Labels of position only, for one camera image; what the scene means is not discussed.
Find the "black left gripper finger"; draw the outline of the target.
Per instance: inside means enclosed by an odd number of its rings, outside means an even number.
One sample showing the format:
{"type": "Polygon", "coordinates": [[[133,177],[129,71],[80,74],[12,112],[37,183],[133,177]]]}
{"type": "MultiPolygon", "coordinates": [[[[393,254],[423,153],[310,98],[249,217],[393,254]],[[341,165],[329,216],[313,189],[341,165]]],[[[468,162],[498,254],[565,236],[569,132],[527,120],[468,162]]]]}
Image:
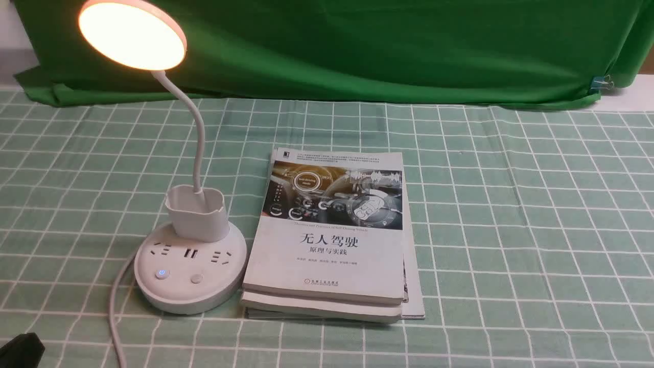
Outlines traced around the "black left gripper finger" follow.
{"type": "Polygon", "coordinates": [[[36,333],[14,337],[1,348],[1,367],[38,367],[45,346],[36,333]]]}

